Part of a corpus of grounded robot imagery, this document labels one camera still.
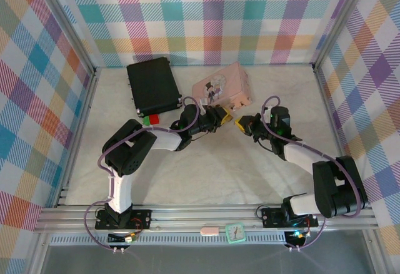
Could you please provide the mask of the teal square clock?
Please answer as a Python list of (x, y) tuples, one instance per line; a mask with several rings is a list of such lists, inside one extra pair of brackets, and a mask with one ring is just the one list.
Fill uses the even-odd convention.
[(242, 223), (228, 224), (225, 228), (227, 242), (229, 244), (246, 241), (246, 234)]

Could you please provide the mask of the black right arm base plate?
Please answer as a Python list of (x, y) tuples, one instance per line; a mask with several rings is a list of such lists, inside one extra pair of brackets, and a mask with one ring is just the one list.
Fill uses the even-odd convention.
[(295, 215), (283, 208), (263, 208), (262, 225), (264, 228), (314, 228), (318, 227), (318, 219), (313, 215)]

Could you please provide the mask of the black hard case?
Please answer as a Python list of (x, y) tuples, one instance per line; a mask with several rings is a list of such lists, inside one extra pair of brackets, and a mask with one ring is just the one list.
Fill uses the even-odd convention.
[(136, 113), (143, 118), (182, 106), (182, 94), (165, 57), (126, 67)]

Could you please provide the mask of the aluminium frame post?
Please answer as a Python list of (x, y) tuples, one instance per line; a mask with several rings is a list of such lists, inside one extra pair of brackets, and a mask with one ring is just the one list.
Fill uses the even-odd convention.
[(331, 0), (321, 23), (322, 32), (316, 36), (316, 48), (310, 59), (314, 73), (321, 68), (359, 0)]
[(45, 0), (54, 17), (61, 27), (61, 30), (66, 34), (71, 46), (75, 49), (78, 58), (83, 62), (87, 70), (91, 74), (96, 73), (96, 67), (91, 61), (88, 53), (86, 52), (83, 43), (81, 42), (78, 34), (75, 32), (67, 14), (64, 11), (59, 0)]

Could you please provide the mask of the pink tin box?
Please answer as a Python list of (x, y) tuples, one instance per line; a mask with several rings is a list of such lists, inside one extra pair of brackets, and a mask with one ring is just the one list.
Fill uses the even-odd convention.
[(207, 106), (220, 105), (227, 109), (232, 103), (243, 102), (249, 106), (253, 102), (248, 74), (238, 62), (194, 84), (192, 97), (199, 104), (201, 98), (207, 98)]

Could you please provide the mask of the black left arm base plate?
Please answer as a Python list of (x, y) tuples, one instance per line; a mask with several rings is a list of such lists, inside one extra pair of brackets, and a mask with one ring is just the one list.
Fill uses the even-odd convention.
[(96, 230), (148, 230), (151, 224), (151, 210), (127, 210), (116, 213), (101, 209), (95, 213)]

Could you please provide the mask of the aluminium frame rail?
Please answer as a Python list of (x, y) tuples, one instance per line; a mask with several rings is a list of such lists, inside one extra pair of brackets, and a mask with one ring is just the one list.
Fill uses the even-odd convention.
[[(262, 231), (263, 224), (255, 215), (256, 205), (136, 205), (135, 210), (151, 210), (149, 232), (195, 232), (203, 227), (218, 227), (242, 223), (246, 231)], [(41, 212), (36, 233), (84, 232), (84, 216), (87, 227), (94, 231), (98, 213), (103, 207), (97, 205), (89, 211), (86, 205), (64, 205), (45, 208)], [(371, 208), (361, 211), (355, 218), (335, 217), (326, 220), (326, 230), (376, 230), (378, 222)]]

